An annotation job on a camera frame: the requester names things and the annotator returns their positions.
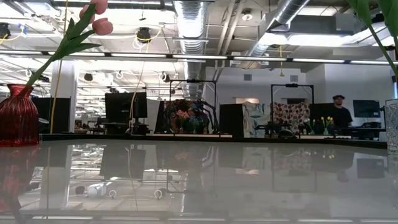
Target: black shirt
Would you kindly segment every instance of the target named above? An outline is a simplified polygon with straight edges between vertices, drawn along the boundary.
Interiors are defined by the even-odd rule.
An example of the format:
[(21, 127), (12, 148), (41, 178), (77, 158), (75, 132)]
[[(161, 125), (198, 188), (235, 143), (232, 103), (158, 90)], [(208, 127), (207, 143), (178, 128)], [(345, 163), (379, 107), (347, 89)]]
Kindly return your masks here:
[(353, 122), (351, 113), (346, 108), (337, 108), (333, 105), (330, 114), (333, 118), (333, 123), (339, 128), (347, 128)]

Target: black cap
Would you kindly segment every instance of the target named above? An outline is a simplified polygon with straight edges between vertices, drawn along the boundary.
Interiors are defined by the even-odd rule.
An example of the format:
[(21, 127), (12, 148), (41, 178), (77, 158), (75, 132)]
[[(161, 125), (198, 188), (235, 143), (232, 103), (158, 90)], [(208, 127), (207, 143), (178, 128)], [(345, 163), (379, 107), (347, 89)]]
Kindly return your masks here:
[(336, 96), (334, 96), (333, 97), (333, 100), (335, 100), (335, 99), (337, 99), (337, 98), (341, 98), (341, 99), (345, 99), (345, 97), (344, 96), (342, 96), (342, 95), (336, 95)]

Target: pink tulip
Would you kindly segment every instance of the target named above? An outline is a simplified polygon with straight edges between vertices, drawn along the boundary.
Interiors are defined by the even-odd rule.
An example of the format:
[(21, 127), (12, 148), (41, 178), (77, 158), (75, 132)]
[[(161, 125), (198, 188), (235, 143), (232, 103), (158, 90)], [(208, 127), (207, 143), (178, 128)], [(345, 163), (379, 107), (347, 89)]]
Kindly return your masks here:
[[(95, 3), (95, 13), (98, 15), (104, 13), (106, 8), (108, 8), (108, 0), (91, 0), (90, 3)], [(83, 16), (87, 8), (88, 5), (85, 5), (80, 11), (80, 18)], [(113, 31), (113, 25), (108, 21), (108, 18), (102, 18), (95, 21), (95, 16), (93, 16), (90, 23), (93, 23), (93, 30), (98, 35), (107, 35)]]

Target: silver duct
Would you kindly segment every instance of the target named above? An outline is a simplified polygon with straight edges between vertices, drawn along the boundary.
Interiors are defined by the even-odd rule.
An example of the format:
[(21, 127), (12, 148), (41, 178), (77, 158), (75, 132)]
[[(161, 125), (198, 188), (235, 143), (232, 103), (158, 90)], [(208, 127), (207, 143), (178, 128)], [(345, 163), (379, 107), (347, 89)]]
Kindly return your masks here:
[[(177, 26), (180, 37), (202, 39), (205, 37), (207, 2), (175, 1)], [(205, 42), (202, 40), (183, 40), (180, 42), (184, 54), (201, 55), (205, 51)], [(204, 64), (200, 62), (184, 62), (185, 79), (205, 79)], [(186, 85), (190, 98), (200, 97), (197, 85)]]
[(292, 22), (294, 17), (297, 16), (309, 1), (310, 0), (280, 0), (277, 9), (274, 12), (274, 18), (272, 18), (270, 22), (267, 22), (266, 32), (246, 55), (254, 57), (262, 56), (269, 47), (264, 44), (268, 38), (267, 32), (280, 25)]

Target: glossy table surface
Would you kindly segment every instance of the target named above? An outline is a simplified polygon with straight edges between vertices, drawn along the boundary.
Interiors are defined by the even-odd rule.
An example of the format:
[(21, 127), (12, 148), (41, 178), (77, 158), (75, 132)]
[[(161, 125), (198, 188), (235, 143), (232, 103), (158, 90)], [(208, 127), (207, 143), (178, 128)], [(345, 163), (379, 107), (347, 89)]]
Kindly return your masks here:
[(398, 159), (382, 149), (91, 139), (0, 152), (0, 223), (398, 223)]

